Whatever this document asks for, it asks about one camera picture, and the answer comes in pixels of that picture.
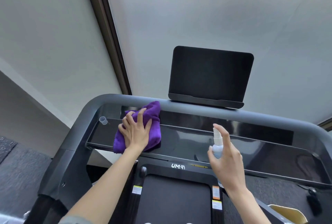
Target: person's right hand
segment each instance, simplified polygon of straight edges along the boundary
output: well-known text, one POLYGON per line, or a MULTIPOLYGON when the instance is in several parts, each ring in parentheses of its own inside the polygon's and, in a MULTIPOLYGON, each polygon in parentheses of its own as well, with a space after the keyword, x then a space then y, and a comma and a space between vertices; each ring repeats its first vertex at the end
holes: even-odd
POLYGON ((212 170, 222 183, 227 194, 232 197, 237 193, 247 191, 242 155, 238 149, 230 142, 229 133, 227 130, 217 124, 213 124, 222 135, 223 151, 222 157, 217 159, 212 152, 212 147, 209 147, 207 155, 209 156, 212 170))

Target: treadmill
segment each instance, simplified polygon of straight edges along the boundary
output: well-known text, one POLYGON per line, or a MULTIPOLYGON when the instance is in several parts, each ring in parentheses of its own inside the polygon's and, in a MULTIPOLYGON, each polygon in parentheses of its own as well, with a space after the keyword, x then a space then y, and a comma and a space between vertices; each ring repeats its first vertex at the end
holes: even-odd
MULTIPOLYGON (((57 223, 92 187, 86 164, 93 148, 112 151, 125 111, 155 100, 106 94, 89 101, 45 172, 25 223, 57 223), (102 116, 108 124, 100 123, 102 116)), ((161 144, 138 158, 110 223, 241 223, 208 162, 213 123, 229 131, 246 157, 247 187, 258 186, 256 195, 284 197, 285 192, 274 191, 291 188, 285 199, 302 193, 300 204, 307 205, 307 191, 298 185, 315 188, 322 211, 304 214, 311 215, 309 223, 331 223, 332 139, 325 130, 282 117, 158 100, 161 144), (262 192, 262 181, 283 187, 262 192)), ((287 206, 286 200, 281 205, 287 206)), ((274 202, 257 202, 272 224, 291 223, 266 205, 274 202)))

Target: gray curved bar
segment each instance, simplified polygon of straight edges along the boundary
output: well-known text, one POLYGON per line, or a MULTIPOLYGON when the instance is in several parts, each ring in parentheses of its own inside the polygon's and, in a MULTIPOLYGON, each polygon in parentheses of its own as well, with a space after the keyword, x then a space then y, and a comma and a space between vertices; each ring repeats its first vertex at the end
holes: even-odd
POLYGON ((206 151, 213 140, 212 123, 219 123, 241 151, 246 173, 308 186, 331 185, 332 139, 314 124, 242 110, 106 94, 85 105, 47 169, 39 194, 60 199, 71 208, 91 187, 85 165, 92 148, 112 150, 124 111, 155 100, 161 104, 161 146, 142 156, 209 166, 206 151), (99 123, 102 116, 109 124, 99 123))

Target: yellow bin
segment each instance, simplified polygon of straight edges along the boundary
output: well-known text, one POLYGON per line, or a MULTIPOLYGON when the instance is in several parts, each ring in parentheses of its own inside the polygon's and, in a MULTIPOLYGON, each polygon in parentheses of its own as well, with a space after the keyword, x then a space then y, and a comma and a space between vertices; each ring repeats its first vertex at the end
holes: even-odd
POLYGON ((307 218, 304 216, 304 214, 297 209, 273 204, 269 205, 269 207, 284 216, 285 218, 289 219, 291 222, 294 222, 295 224, 308 223, 307 218))

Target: purple cloth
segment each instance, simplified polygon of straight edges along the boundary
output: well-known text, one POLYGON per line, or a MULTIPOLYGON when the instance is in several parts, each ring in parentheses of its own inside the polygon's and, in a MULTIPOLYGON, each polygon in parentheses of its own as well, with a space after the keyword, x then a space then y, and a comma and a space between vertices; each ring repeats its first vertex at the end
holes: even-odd
MULTIPOLYGON (((149 132, 149 142, 146 146, 146 148, 143 151, 147 151, 151 149, 152 147, 155 147, 157 144, 160 143, 161 140, 161 133, 160 133, 160 119, 159 119, 159 113, 160 113, 160 103, 159 101, 154 101, 152 103, 149 103, 146 106, 143 106, 142 108, 146 108, 146 111, 143 113, 143 125, 146 126, 147 122, 152 118, 152 125, 149 132)), ((132 118, 137 123, 137 114, 138 111, 135 111, 135 113, 132 115, 132 118)), ((122 135, 122 133, 118 130, 115 134, 114 144, 113 144, 113 152, 114 153, 123 153, 126 149, 125 144, 125 138, 122 135)))

